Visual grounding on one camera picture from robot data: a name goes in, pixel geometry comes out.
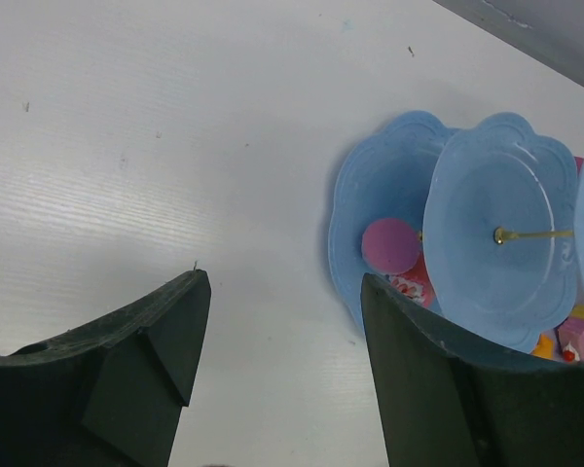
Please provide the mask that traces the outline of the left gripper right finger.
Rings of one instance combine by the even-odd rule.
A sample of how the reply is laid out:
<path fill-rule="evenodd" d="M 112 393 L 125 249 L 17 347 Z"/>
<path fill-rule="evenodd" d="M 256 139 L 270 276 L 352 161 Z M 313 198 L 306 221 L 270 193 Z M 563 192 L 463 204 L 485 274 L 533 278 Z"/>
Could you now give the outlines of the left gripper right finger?
<path fill-rule="evenodd" d="M 364 330 L 392 466 L 584 466 L 584 362 L 483 339 L 366 274 Z"/>

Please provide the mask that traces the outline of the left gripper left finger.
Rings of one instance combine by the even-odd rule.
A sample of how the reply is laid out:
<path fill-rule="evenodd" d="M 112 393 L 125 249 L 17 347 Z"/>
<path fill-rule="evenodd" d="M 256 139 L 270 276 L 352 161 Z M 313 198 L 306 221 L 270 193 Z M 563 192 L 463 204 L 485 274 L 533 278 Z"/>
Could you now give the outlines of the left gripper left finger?
<path fill-rule="evenodd" d="M 0 356 L 0 466 L 165 466 L 211 299 L 189 270 L 87 324 Z"/>

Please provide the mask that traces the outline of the red pink macaron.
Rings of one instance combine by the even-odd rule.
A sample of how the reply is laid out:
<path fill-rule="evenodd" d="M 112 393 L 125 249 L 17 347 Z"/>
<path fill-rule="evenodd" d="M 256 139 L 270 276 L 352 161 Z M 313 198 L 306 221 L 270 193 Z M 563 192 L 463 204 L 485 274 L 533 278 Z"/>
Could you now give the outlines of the red pink macaron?
<path fill-rule="evenodd" d="M 429 308 L 435 300 L 435 292 L 427 274 L 422 253 L 411 269 L 391 275 L 388 281 L 399 293 L 426 308 Z"/>

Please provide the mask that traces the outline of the pink strawberry cake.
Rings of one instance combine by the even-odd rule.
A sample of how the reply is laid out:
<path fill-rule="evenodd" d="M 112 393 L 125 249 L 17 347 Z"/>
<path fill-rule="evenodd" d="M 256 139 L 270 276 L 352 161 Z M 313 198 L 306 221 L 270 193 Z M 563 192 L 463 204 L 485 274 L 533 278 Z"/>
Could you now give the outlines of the pink strawberry cake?
<path fill-rule="evenodd" d="M 584 361 L 584 319 L 569 317 L 557 329 L 559 349 L 567 363 Z"/>

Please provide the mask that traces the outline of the purple cake slice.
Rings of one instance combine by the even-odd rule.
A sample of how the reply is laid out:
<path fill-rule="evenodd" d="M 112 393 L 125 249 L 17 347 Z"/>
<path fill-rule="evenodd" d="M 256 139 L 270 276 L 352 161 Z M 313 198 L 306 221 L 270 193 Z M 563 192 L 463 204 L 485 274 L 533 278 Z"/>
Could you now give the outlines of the purple cake slice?
<path fill-rule="evenodd" d="M 576 165 L 577 173 L 580 173 L 582 164 L 584 162 L 584 159 L 583 158 L 579 158 L 579 157 L 575 157 L 574 160 L 575 160 L 575 165 Z"/>

